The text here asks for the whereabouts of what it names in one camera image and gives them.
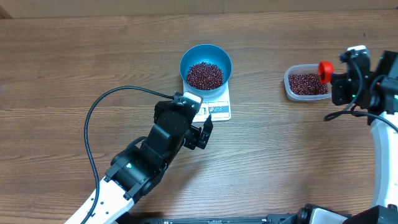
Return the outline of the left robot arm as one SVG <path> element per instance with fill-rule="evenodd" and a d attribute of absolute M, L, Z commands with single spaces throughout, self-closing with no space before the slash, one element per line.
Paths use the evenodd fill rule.
<path fill-rule="evenodd" d="M 147 195 L 163 178 L 181 147 L 206 147 L 213 128 L 192 122 L 201 100 L 186 97 L 160 101 L 148 136 L 139 137 L 111 161 L 99 189 L 68 219 L 68 223 L 114 223 Z"/>

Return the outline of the red measuring scoop blue handle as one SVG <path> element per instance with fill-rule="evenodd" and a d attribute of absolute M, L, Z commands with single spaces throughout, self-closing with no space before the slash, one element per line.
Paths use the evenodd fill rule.
<path fill-rule="evenodd" d="M 335 74 L 334 66 L 329 61 L 321 61 L 318 64 L 318 75 L 320 77 L 321 84 L 332 84 L 332 79 Z"/>

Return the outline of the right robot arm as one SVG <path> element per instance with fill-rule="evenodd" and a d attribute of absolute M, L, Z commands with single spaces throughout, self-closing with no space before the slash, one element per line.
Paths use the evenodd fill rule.
<path fill-rule="evenodd" d="M 334 105 L 344 109 L 330 113 L 324 121 L 350 114 L 365 117 L 371 127 L 375 147 L 374 195 L 369 209 L 343 215 L 307 204 L 286 223 L 397 224 L 397 52 L 383 51 L 375 70 L 370 69 L 369 50 L 364 45 L 340 54 L 345 73 L 335 73 L 330 62 L 317 65 L 322 83 L 331 86 Z"/>

